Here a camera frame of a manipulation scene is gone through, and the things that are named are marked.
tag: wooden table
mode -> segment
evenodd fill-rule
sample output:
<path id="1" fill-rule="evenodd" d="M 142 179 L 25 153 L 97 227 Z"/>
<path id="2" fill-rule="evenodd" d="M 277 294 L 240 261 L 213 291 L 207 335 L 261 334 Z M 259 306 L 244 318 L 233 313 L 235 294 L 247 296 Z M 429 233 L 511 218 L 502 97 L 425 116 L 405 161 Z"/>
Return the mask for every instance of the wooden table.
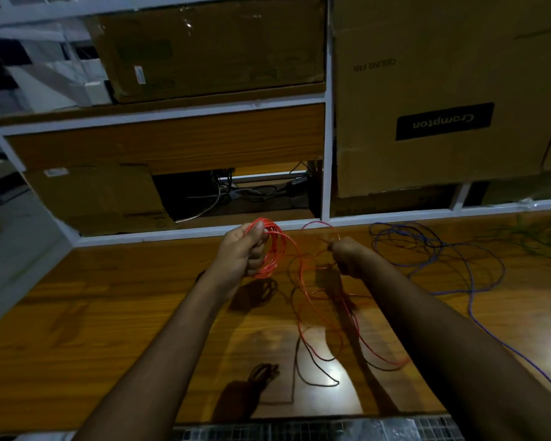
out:
<path id="1" fill-rule="evenodd" d="M 548 223 L 551 213 L 532 213 L 528 222 Z M 514 216 L 426 222 L 448 242 L 490 235 L 490 229 L 513 224 Z M 342 228 L 369 244 L 366 226 Z M 291 232 L 305 253 L 315 253 L 333 237 L 329 230 Z M 135 361 L 152 337 L 208 265 L 219 238 L 122 244 L 75 249 L 0 321 L 0 432 L 75 429 L 102 396 Z M 551 375 L 551 259 L 529 254 L 506 241 L 485 244 L 506 263 L 507 277 L 496 290 L 478 295 L 477 318 L 497 336 L 520 349 Z M 384 247 L 389 259 L 411 262 L 420 255 Z M 279 377 L 261 395 L 253 417 L 324 415 L 397 415 L 444 411 L 412 364 L 400 371 L 368 368 L 373 356 L 343 333 L 326 330 L 307 306 L 302 320 L 311 326 L 307 339 L 322 356 L 319 362 L 339 380 L 337 387 L 307 385 L 294 374 L 294 362 L 307 382 L 332 381 L 311 362 L 305 347 L 297 349 L 297 319 L 291 308 L 305 301 L 295 292 L 290 257 L 264 283 L 246 281 L 235 300 L 216 320 L 189 391 L 178 415 L 180 423 L 235 420 L 240 417 L 240 393 L 260 363 L 279 365 Z M 485 253 L 467 251 L 477 281 L 498 272 Z M 330 262 L 323 254 L 315 263 Z M 461 264 L 454 265 L 462 270 Z M 437 263 L 415 277 L 428 290 L 465 286 L 457 272 Z M 312 271 L 307 283 L 334 289 L 338 281 L 348 293 L 365 294 L 359 281 L 334 273 Z M 465 312 L 466 295 L 445 297 Z M 382 355 L 401 360 L 405 352 L 373 300 L 355 301 L 364 339 Z M 337 322 L 330 302 L 318 302 L 326 318 Z"/>

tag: person's left hand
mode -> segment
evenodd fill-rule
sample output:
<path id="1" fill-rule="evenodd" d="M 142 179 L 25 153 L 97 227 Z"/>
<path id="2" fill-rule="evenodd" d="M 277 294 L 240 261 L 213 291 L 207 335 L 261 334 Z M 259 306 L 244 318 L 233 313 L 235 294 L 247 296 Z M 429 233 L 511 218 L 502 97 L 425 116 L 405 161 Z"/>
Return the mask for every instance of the person's left hand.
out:
<path id="1" fill-rule="evenodd" d="M 263 246 L 268 235 L 262 222 L 245 234 L 249 223 L 225 234 L 212 264 L 206 271 L 224 293 L 224 300 L 233 298 L 244 276 L 253 277 L 265 258 Z"/>

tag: hand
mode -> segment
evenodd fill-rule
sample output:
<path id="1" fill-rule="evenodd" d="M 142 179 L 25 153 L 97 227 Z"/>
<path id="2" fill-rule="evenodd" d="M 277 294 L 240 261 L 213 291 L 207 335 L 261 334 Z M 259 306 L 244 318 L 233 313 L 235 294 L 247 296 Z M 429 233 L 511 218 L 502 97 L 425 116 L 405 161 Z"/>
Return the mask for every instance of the hand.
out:
<path id="1" fill-rule="evenodd" d="M 233 298 L 244 276 L 252 277 L 261 268 L 265 258 L 263 246 L 268 235 L 262 222 L 245 234 L 250 223 L 225 234 L 212 264 L 204 274 L 215 281 L 225 300 Z"/>
<path id="2" fill-rule="evenodd" d="M 343 240 L 331 242 L 328 249 L 332 252 L 332 257 L 337 262 L 341 274 L 350 275 L 356 279 L 361 278 L 361 260 L 368 252 L 365 246 L 351 237 L 345 237 Z"/>

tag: barcode sticker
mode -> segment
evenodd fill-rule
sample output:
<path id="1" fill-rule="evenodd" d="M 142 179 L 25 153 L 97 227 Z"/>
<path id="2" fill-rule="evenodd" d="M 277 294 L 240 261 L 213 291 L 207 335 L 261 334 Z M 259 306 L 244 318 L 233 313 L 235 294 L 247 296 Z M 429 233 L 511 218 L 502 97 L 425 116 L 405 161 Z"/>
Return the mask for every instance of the barcode sticker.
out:
<path id="1" fill-rule="evenodd" d="M 135 66 L 134 73 L 137 75 L 137 81 L 139 82 L 139 85 L 145 85 L 147 83 L 145 81 L 145 74 L 143 74 L 142 66 Z"/>
<path id="2" fill-rule="evenodd" d="M 65 167 L 61 167 L 59 169 L 44 170 L 43 172 L 48 178 L 52 178 L 54 176 L 69 175 L 69 171 Z"/>

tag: storage rack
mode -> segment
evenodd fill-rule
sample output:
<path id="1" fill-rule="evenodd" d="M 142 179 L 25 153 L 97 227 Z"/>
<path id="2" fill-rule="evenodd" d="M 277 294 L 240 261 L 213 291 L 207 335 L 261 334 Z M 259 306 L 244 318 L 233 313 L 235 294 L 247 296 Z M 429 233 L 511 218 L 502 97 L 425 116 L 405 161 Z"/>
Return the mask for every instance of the storage rack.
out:
<path id="1" fill-rule="evenodd" d="M 183 5 L 188 3 L 207 2 L 212 0 L 69 0 L 51 3 L 36 3 L 32 5 L 14 6 L 9 0 L 0 0 L 0 37 L 17 38 L 20 30 L 13 26 L 37 22 L 57 21 L 78 16 L 91 14 L 118 12 L 123 10 L 139 10 L 147 7 L 161 7 L 170 5 Z M 31 30 L 35 34 L 31 37 L 50 37 L 56 32 L 45 30 L 40 26 Z M 324 133 L 324 157 L 323 157 L 323 185 L 322 185 L 322 211 L 321 220 L 335 227 L 351 226 L 355 224 L 370 224 L 374 222 L 398 222 L 411 220 L 427 220 L 460 216 L 478 216 L 498 213 L 526 212 L 531 210 L 551 210 L 551 200 L 533 201 L 527 200 L 517 203 L 507 203 L 492 206 L 464 207 L 463 203 L 470 191 L 470 183 L 458 185 L 451 205 L 448 209 L 415 210 L 409 212 L 392 212 L 364 214 L 356 216 L 331 217 L 331 175 L 332 175 L 332 152 L 334 138 L 334 100 L 332 89 L 332 29 L 329 25 L 327 32 L 326 50 L 326 91 L 313 95 L 278 97 L 254 102 L 235 102 L 214 104 L 209 106 L 198 106 L 188 108 L 175 108 L 160 111 L 147 111 L 126 115 L 101 116 L 95 118 L 70 119 L 54 122 L 40 122 L 22 125 L 0 126 L 0 147 L 20 172 L 25 171 L 25 166 L 10 147 L 7 136 L 17 134 L 29 134 L 38 132 L 50 132 L 57 130 L 73 130 L 87 127 L 99 127 L 106 125 L 117 125 L 136 122 L 156 121 L 163 119 L 191 118 L 194 116 L 216 115 L 221 113 L 232 113 L 238 111 L 252 111 L 278 107 L 299 106 L 314 103 L 325 104 L 325 133 Z M 257 175 L 269 177 L 270 174 Z M 76 246 L 99 246 L 117 243 L 136 243 L 155 240 L 185 239 L 196 237 L 208 237 L 223 235 L 236 226 L 215 226 L 209 228 L 194 228 L 180 230 L 166 230 L 146 233 L 133 233 L 124 235 L 107 235 L 98 237 L 81 237 L 77 231 L 70 228 L 64 222 L 53 217 L 59 228 Z M 310 220 L 290 220 L 278 222 L 283 230 L 300 229 Z"/>

